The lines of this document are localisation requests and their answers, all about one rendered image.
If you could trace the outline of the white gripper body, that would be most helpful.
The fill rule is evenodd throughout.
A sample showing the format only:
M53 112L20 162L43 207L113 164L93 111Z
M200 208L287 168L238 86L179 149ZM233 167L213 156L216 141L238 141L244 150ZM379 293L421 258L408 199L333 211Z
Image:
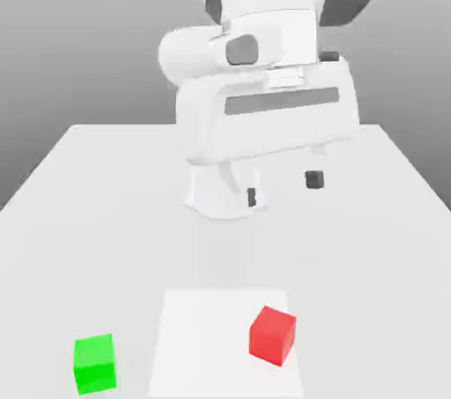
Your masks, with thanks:
M176 123L191 164L219 164L324 144L359 127L349 64L251 69L186 81Z

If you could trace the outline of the small red cube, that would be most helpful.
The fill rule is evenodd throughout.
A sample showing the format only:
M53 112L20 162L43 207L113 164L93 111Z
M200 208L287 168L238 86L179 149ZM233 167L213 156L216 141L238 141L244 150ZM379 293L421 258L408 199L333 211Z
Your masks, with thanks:
M297 318L265 306L249 329L248 352L272 365L282 366L295 340Z

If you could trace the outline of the small green cube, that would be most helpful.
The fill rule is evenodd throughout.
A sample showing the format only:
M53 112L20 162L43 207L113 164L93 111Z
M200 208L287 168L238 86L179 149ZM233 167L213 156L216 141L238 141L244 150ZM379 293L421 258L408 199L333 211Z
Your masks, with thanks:
M76 339L73 373L80 395L117 387L113 335L107 333Z

